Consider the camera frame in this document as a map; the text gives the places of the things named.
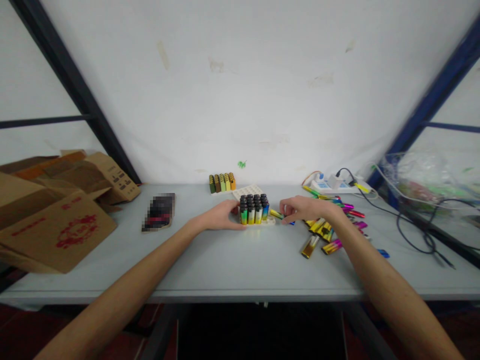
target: forearm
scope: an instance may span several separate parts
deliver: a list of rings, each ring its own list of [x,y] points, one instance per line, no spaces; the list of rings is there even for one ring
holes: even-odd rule
[[[190,220],[90,304],[36,359],[95,357],[128,324],[202,230],[196,218]]]
[[[343,214],[328,219],[370,301],[417,359],[462,359],[429,307]]]

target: stain on wall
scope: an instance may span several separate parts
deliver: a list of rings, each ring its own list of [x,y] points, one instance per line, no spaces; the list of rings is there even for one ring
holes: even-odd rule
[[[326,72],[322,75],[314,77],[311,80],[308,80],[306,83],[311,89],[331,86],[334,84],[334,72]]]
[[[162,41],[159,41],[156,43],[156,49],[158,50],[158,53],[160,54],[161,62],[163,63],[163,67],[165,70],[168,71],[170,68],[170,61],[169,57],[167,55],[167,52],[165,51],[164,43]]]
[[[354,39],[350,40],[350,42],[346,46],[345,53],[353,51],[355,49],[356,44],[357,42]]]
[[[275,134],[269,139],[265,139],[258,142],[258,146],[261,150],[275,150],[280,144],[289,144],[290,135],[288,134]]]
[[[209,56],[208,62],[210,63],[210,71],[212,73],[223,73],[225,71],[223,61],[215,61],[211,56]]]

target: black metal bar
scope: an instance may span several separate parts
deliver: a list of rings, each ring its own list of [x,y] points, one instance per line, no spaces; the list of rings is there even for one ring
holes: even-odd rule
[[[180,304],[165,304],[143,350],[141,360],[161,360],[165,356],[170,337],[179,316]]]
[[[374,323],[367,316],[358,302],[338,302],[335,304],[360,339],[369,359],[397,359],[392,349],[386,343]]]
[[[420,123],[420,125],[423,127],[465,131],[468,133],[480,133],[480,126],[456,125],[430,121],[423,121],[422,123]]]
[[[425,129],[421,123],[432,120],[478,59],[480,59],[480,15],[473,22],[385,154],[406,152],[412,146]],[[368,179],[368,184],[375,189],[378,189],[382,182],[383,178],[378,171],[374,171]]]
[[[80,113],[94,116],[94,119],[86,120],[86,122],[108,155],[118,163],[136,184],[140,184],[141,180],[130,163],[127,154],[120,145],[113,129],[40,1],[9,1]]]
[[[0,121],[0,129],[21,128],[25,126],[68,123],[72,121],[93,120],[89,114],[75,116],[42,117],[36,119],[6,120]]]

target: black cable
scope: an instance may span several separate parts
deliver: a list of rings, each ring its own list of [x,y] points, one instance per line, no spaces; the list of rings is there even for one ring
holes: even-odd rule
[[[351,178],[353,179],[353,181],[355,182],[355,177],[354,175],[352,174],[352,172],[347,169],[346,167],[342,167],[340,170],[338,170],[338,172],[336,173],[336,177],[338,178],[340,176],[340,172],[342,170],[347,170],[348,173],[350,174]],[[420,228],[418,227],[413,221],[411,221],[410,219],[404,217],[401,215],[400,211],[398,213],[394,213],[392,211],[389,211],[387,209],[384,209],[384,208],[381,208],[379,206],[376,206],[374,205],[364,194],[364,192],[359,188],[358,189],[360,191],[360,194],[365,198],[365,200],[370,204],[372,205],[374,208],[377,208],[379,210],[382,210],[386,213],[389,213],[389,214],[392,214],[396,217],[396,228],[398,229],[398,232],[400,233],[400,235],[403,237],[403,239],[412,247],[414,248],[415,250],[417,250],[418,252],[420,253],[423,253],[423,254],[428,254],[428,255],[434,255],[434,254],[437,254],[445,263],[448,264],[448,266],[450,266],[451,268],[455,269],[455,266],[442,254],[440,253],[438,250],[437,250],[437,243],[435,242],[435,240],[432,238],[432,236],[428,233],[428,230],[430,229],[430,226],[432,225],[432,221],[434,220],[435,218],[435,215],[437,214],[437,210],[439,209],[439,205],[444,203],[444,202],[447,202],[447,201],[457,201],[457,202],[460,202],[460,203],[463,203],[463,204],[467,204],[473,208],[475,208],[475,205],[471,204],[470,202],[468,201],[465,201],[465,200],[459,200],[459,199],[450,199],[450,198],[447,198],[447,199],[443,199],[442,201],[440,201],[438,204],[435,205],[435,209],[433,210],[432,214],[431,214],[431,217],[430,217],[430,220],[427,222],[425,228]],[[405,236],[405,234],[403,233],[402,229],[400,228],[400,219],[412,224],[413,226],[415,226],[417,229],[419,229],[422,233],[423,233],[423,241],[425,242],[425,245],[430,248],[430,250],[422,250],[420,248],[418,248],[417,246],[415,246],[414,244],[412,244],[410,242],[410,240]],[[469,249],[474,249],[474,250],[479,250],[480,251],[480,248],[477,248],[477,247],[473,247],[473,246],[470,246],[470,245],[466,245],[462,242],[460,242],[460,245],[466,247],[466,248],[469,248]]]

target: table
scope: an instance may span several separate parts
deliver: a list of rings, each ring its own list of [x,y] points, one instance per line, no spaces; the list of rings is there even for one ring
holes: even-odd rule
[[[299,185],[260,185],[278,210],[280,199],[310,196]],[[123,273],[168,239],[188,219],[231,194],[210,195],[204,185],[143,185],[133,202],[112,214],[117,229],[68,274],[28,274],[0,294],[6,304],[87,304]],[[142,234],[141,223],[150,200],[159,193],[176,193],[172,226]],[[366,215],[371,243],[390,255],[388,260],[425,300],[480,300],[480,271],[438,242],[438,249],[456,266],[412,249],[397,231],[395,217],[365,199],[342,195],[345,203]],[[383,200],[374,204],[392,208]],[[420,247],[420,232],[401,224],[405,235]],[[316,248],[310,259],[300,255],[309,238],[302,223],[253,227],[245,231],[205,231],[178,259],[158,285],[150,303],[195,302],[345,302],[365,298],[345,253],[324,255]]]

